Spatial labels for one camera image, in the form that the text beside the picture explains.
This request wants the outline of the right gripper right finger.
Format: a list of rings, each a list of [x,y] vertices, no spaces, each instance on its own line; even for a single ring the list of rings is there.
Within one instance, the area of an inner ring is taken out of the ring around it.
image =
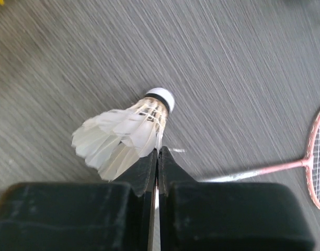
[[[157,179],[161,250],[196,250],[193,241],[198,183],[161,148]]]

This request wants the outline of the white shuttlecock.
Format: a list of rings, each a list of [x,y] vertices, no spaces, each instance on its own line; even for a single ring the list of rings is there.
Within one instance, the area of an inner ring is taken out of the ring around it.
[[[152,88],[129,108],[111,109],[85,120],[72,133],[71,146],[101,179],[113,181],[139,159],[161,149],[174,107],[172,92]]]

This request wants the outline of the pink racket upper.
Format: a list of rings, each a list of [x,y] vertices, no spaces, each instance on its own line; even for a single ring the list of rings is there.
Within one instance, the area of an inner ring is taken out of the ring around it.
[[[284,164],[278,164],[254,170],[247,170],[244,172],[225,176],[200,178],[198,181],[230,182],[256,177],[259,175],[270,174],[296,167],[305,168],[308,193],[313,203],[320,210],[320,110],[312,122],[312,126],[308,134],[306,152],[302,159]]]

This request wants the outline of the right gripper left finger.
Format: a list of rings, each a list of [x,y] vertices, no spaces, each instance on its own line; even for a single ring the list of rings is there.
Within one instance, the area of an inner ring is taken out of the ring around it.
[[[113,184],[112,250],[151,250],[157,152],[139,159]]]

